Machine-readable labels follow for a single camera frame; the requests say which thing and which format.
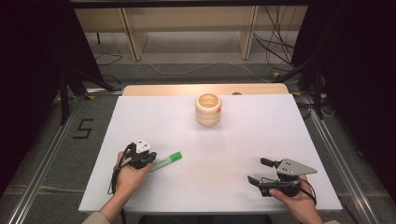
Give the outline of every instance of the black cable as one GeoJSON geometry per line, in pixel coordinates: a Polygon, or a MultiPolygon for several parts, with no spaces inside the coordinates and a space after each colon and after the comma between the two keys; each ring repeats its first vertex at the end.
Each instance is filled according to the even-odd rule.
{"type": "Polygon", "coordinates": [[[116,60],[114,60],[114,61],[111,62],[111,63],[99,63],[98,65],[110,65],[110,64],[113,64],[114,62],[119,61],[119,60],[122,59],[122,55],[119,55],[119,54],[108,54],[108,53],[103,53],[103,54],[99,55],[98,57],[96,57],[95,59],[99,59],[99,58],[101,58],[101,57],[104,56],[104,55],[116,56],[116,57],[119,57],[119,58],[116,59],[116,60]]]}
{"type": "Polygon", "coordinates": [[[290,45],[288,43],[279,43],[279,42],[269,41],[269,40],[266,40],[266,39],[264,39],[262,37],[259,37],[256,33],[253,33],[253,34],[256,35],[256,37],[259,38],[261,41],[268,42],[270,44],[275,44],[275,45],[285,45],[288,48],[294,49],[294,46],[292,46],[292,45],[290,45]]]}
{"type": "MultiPolygon", "coordinates": [[[[273,35],[276,36],[276,35],[275,35],[275,31],[276,31],[276,33],[277,33],[277,35],[278,35],[278,36],[276,36],[276,38],[277,38],[281,43],[285,43],[285,41],[284,41],[283,38],[282,38],[282,35],[281,35],[280,32],[279,32],[279,30],[280,30],[280,24],[279,24],[279,6],[276,7],[276,22],[274,22],[273,18],[271,17],[270,12],[268,11],[268,7],[267,7],[267,6],[265,6],[265,11],[267,12],[268,17],[270,18],[270,21],[271,21],[271,23],[272,23],[273,26],[274,26],[273,35]]],[[[283,52],[285,53],[286,58],[289,59],[288,54],[287,54],[286,51],[284,50],[283,46],[284,46],[284,45],[282,45],[283,52]]]]}
{"type": "MultiPolygon", "coordinates": [[[[122,156],[120,158],[119,163],[117,164],[117,166],[113,170],[113,175],[111,176],[111,183],[110,183],[110,186],[108,187],[107,194],[113,194],[114,195],[114,193],[116,193],[116,190],[117,190],[117,178],[119,177],[120,170],[123,167],[122,163],[124,161],[125,155],[128,152],[128,150],[129,150],[129,146],[127,146],[125,148],[125,150],[122,153],[122,156]]],[[[121,219],[122,219],[122,224],[126,224],[125,210],[123,208],[121,209],[120,215],[121,215],[121,219]]]]}
{"type": "Polygon", "coordinates": [[[312,187],[312,185],[308,181],[306,181],[304,179],[301,179],[301,180],[303,180],[305,183],[307,183],[309,185],[309,188],[312,189],[313,194],[310,194],[308,191],[306,191],[305,189],[302,189],[302,188],[300,188],[300,191],[302,191],[304,194],[308,195],[308,197],[310,197],[314,201],[315,205],[317,205],[317,194],[315,193],[314,187],[312,187]]]}
{"type": "Polygon", "coordinates": [[[307,118],[311,117],[312,110],[313,109],[308,109],[308,113],[306,113],[306,115],[303,116],[303,119],[307,119],[307,118]]]}
{"type": "MultiPolygon", "coordinates": [[[[282,21],[283,21],[283,18],[285,17],[285,13],[286,13],[286,10],[288,9],[288,7],[289,6],[286,6],[285,7],[285,10],[283,11],[283,14],[282,14],[282,19],[280,20],[280,23],[277,25],[278,26],[278,33],[279,33],[279,36],[280,36],[280,38],[281,38],[281,40],[282,40],[282,43],[286,43],[286,41],[284,41],[283,40],[283,37],[282,37],[282,35],[280,34],[280,24],[282,23],[282,21]]],[[[289,48],[286,48],[286,51],[288,52],[288,53],[286,53],[285,52],[285,49],[282,47],[282,49],[283,49],[283,52],[285,53],[285,55],[286,55],[286,58],[289,60],[289,56],[288,56],[288,54],[291,56],[291,53],[290,53],[290,51],[289,51],[289,48]]]]}
{"type": "Polygon", "coordinates": [[[114,76],[111,76],[111,75],[102,75],[102,77],[113,77],[113,78],[117,81],[117,83],[122,84],[122,82],[119,81],[119,80],[118,80],[116,77],[114,77],[114,76]]]}
{"type": "Polygon", "coordinates": [[[272,54],[274,54],[276,57],[278,57],[280,60],[282,60],[283,62],[287,63],[288,65],[293,66],[291,63],[289,63],[287,60],[285,60],[284,58],[282,58],[280,55],[278,55],[277,53],[275,53],[274,51],[272,51],[271,49],[269,49],[267,46],[264,46],[264,44],[260,41],[260,39],[257,37],[257,35],[256,35],[255,33],[253,33],[253,36],[256,38],[257,42],[259,42],[259,44],[260,44],[264,49],[266,49],[267,51],[271,52],[272,54]]]}
{"type": "MultiPolygon", "coordinates": [[[[289,7],[289,6],[286,6],[286,7],[285,7],[285,10],[283,11],[283,14],[282,14],[282,19],[280,20],[280,23],[282,23],[283,18],[285,17],[286,10],[288,9],[288,7],[289,7]]],[[[283,37],[281,36],[282,42],[285,44],[284,46],[286,47],[286,51],[288,52],[288,54],[290,55],[290,57],[292,56],[292,54],[290,53],[289,48],[287,47],[286,43],[287,43],[289,31],[290,31],[291,21],[292,21],[292,18],[291,18],[291,20],[290,20],[290,22],[289,22],[288,31],[286,32],[286,37],[285,37],[285,38],[286,38],[286,41],[284,41],[284,40],[283,40],[283,37]]]]}
{"type": "Polygon", "coordinates": [[[290,19],[289,27],[288,27],[288,32],[286,33],[286,37],[285,37],[286,43],[288,43],[288,35],[289,35],[290,27],[291,27],[291,22],[292,22],[293,19],[294,19],[294,14],[296,13],[296,10],[297,10],[297,6],[294,8],[293,14],[291,15],[291,19],[290,19]]]}
{"type": "Polygon", "coordinates": [[[299,107],[314,107],[315,104],[296,103],[299,107]]]}

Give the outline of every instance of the gray floor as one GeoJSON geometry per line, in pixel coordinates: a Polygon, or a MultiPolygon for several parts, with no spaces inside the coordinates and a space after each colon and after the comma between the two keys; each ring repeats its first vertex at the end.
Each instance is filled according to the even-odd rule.
{"type": "MultiPolygon", "coordinates": [[[[291,44],[295,41],[296,35],[296,33],[289,34],[288,40],[291,44]]],[[[272,80],[275,72],[283,74],[282,71],[270,67],[268,63],[288,68],[274,55],[268,58],[266,51],[257,42],[252,44],[250,58],[242,60],[235,33],[152,34],[149,36],[140,62],[132,62],[123,35],[101,34],[100,46],[97,45],[95,34],[87,34],[87,38],[96,57],[101,53],[122,56],[111,65],[100,66],[104,75],[114,76],[122,83],[118,84],[113,77],[105,77],[105,81],[120,87],[129,84],[265,82],[272,80]]],[[[98,58],[97,62],[106,64],[118,58],[119,56],[104,55],[98,58]]],[[[290,91],[297,91],[295,80],[296,78],[287,81],[290,91]]],[[[91,83],[86,83],[86,86],[96,88],[91,83]]],[[[77,105],[77,101],[73,99],[70,103],[77,105]]],[[[296,97],[296,101],[303,102],[304,98],[296,97]]],[[[75,116],[70,120],[70,127],[33,203],[28,206],[29,212],[23,223],[79,223],[87,216],[78,211],[78,204],[88,183],[116,102],[117,95],[95,96],[93,100],[82,101],[75,116]],[[93,119],[85,123],[87,127],[92,128],[92,132],[87,139],[76,139],[76,136],[84,134],[78,131],[82,119],[93,119]]],[[[302,109],[302,115],[306,113],[307,111],[302,109]]],[[[0,223],[7,223],[16,205],[19,204],[21,196],[31,183],[60,129],[60,120],[61,105],[55,99],[46,123],[41,127],[35,147],[26,155],[0,200],[0,223]]],[[[352,211],[353,216],[363,223],[364,218],[361,217],[358,207],[334,165],[313,116],[304,121],[337,194],[352,211]]],[[[342,118],[335,113],[332,117],[325,117],[324,123],[372,206],[378,223],[395,223],[394,201],[384,190],[371,166],[356,154],[359,147],[342,118]]],[[[322,217],[325,221],[353,223],[346,209],[339,213],[322,214],[322,217]]],[[[128,223],[137,223],[139,216],[129,215],[128,218],[128,223]]],[[[272,214],[271,218],[274,223],[298,223],[290,214],[272,214]]]]}

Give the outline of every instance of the aluminum rail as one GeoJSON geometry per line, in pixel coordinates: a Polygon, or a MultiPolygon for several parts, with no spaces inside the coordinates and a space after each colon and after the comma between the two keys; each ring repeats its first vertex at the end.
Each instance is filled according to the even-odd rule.
{"type": "MultiPolygon", "coordinates": [[[[314,103],[312,99],[307,96],[304,97],[304,100],[308,104],[314,103]]],[[[361,189],[361,186],[348,167],[347,162],[340,152],[340,149],[335,144],[332,135],[326,126],[325,120],[319,119],[316,113],[312,113],[312,119],[318,129],[320,136],[323,139],[323,142],[326,145],[326,148],[329,150],[332,161],[334,162],[338,173],[343,179],[346,189],[348,190],[353,202],[361,214],[363,222],[367,224],[379,223],[373,207],[370,205],[370,202],[367,200],[363,190],[361,189]]]]}
{"type": "Polygon", "coordinates": [[[35,172],[35,176],[30,182],[29,186],[26,188],[26,191],[21,196],[19,202],[15,206],[14,211],[12,212],[7,223],[9,224],[20,224],[26,219],[26,216],[35,200],[35,196],[37,195],[41,184],[47,176],[47,173],[52,165],[53,160],[55,159],[59,148],[61,147],[62,142],[64,141],[64,137],[70,127],[70,124],[73,120],[74,115],[76,114],[77,109],[81,105],[83,100],[82,96],[76,97],[73,100],[71,106],[71,113],[69,118],[65,121],[64,125],[62,125],[58,132],[56,133],[54,139],[52,140],[49,149],[44,156],[43,161],[40,163],[37,171],[35,172]]]}

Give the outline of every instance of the marker cap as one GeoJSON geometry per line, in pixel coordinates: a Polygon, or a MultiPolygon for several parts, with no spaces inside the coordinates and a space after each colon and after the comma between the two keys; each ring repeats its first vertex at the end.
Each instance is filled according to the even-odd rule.
{"type": "Polygon", "coordinates": [[[177,161],[181,159],[181,153],[180,152],[176,152],[172,155],[169,156],[169,159],[171,159],[171,161],[177,161]]]}

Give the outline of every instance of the cabinet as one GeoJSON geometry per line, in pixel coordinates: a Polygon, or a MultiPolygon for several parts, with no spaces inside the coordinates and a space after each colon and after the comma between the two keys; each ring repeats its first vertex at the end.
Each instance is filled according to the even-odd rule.
{"type": "Polygon", "coordinates": [[[85,33],[125,33],[132,58],[139,61],[150,32],[237,32],[241,57],[248,59],[253,32],[298,31],[305,6],[283,7],[127,7],[75,9],[85,33]]]}

